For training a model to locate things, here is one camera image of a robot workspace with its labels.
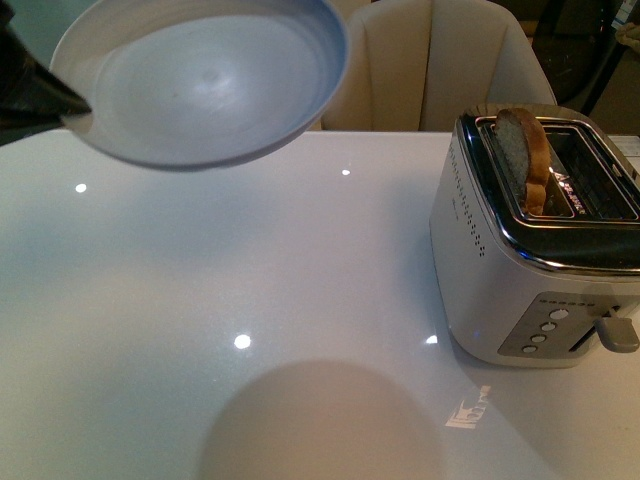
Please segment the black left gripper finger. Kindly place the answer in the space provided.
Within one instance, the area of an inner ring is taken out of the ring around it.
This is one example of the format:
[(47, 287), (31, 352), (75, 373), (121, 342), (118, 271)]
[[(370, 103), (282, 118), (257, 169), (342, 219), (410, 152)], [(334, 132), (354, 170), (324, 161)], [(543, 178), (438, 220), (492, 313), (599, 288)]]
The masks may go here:
[(42, 66), (13, 30), (1, 28), (1, 130), (47, 130), (87, 115), (87, 101)]

